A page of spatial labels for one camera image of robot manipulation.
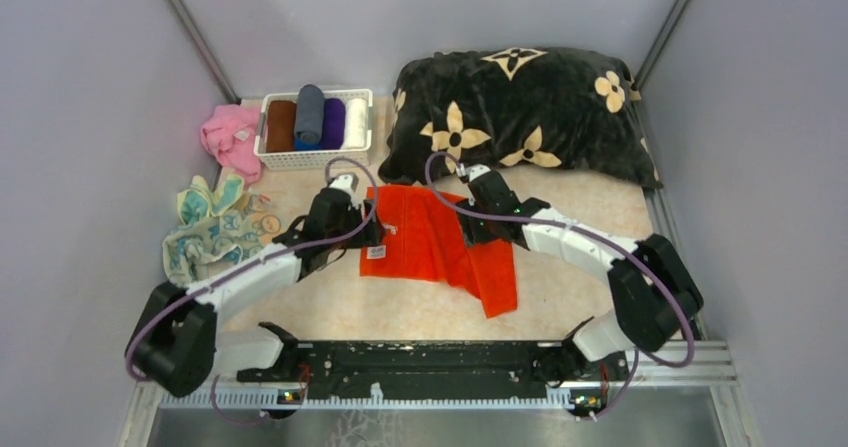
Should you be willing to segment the orange towel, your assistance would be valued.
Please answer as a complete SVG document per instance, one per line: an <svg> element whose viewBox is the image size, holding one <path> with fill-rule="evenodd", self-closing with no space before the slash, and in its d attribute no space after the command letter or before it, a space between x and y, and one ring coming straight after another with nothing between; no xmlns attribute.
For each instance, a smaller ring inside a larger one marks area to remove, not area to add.
<svg viewBox="0 0 848 447"><path fill-rule="evenodd" d="M488 318L517 309L510 243L466 245L457 213L424 187L383 185L367 197L377 199L385 234L361 252L362 276L444 283L477 298Z"/></svg>

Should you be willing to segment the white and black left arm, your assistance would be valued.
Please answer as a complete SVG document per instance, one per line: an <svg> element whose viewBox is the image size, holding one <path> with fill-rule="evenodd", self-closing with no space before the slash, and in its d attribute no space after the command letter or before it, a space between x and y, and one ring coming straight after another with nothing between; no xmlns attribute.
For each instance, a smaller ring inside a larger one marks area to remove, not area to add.
<svg viewBox="0 0 848 447"><path fill-rule="evenodd" d="M245 262L186 286L153 289L125 350L127 372L185 397L208 379L263 370L277 381L292 378L300 355L275 326L227 331L236 314L322 270L336 251L382 240L378 199L354 204L347 187L325 187L309 213Z"/></svg>

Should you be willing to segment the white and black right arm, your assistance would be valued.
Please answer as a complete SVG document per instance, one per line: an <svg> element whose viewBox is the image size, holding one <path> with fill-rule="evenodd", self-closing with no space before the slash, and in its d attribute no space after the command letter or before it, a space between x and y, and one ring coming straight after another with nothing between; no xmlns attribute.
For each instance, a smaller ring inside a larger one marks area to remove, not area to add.
<svg viewBox="0 0 848 447"><path fill-rule="evenodd" d="M703 297L666 237L612 235L570 219L540 199L520 201L500 173L483 165L462 167L458 176L473 197L469 206L457 209L470 222L472 242L503 240L557 258L609 288L611 310L580 324L563 342L569 375L588 379L603 358L628 349L669 367L693 361L691 320Z"/></svg>

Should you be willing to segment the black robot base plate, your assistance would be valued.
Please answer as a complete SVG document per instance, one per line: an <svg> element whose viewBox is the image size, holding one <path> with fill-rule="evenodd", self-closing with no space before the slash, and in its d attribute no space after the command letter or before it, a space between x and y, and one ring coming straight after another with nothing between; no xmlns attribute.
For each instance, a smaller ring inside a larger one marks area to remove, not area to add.
<svg viewBox="0 0 848 447"><path fill-rule="evenodd" d="M359 400L378 386L388 400L541 400L567 383L623 381L622 352L589 362L562 341L299 340L270 323L283 350L269 367L241 370L243 383L291 382L311 400Z"/></svg>

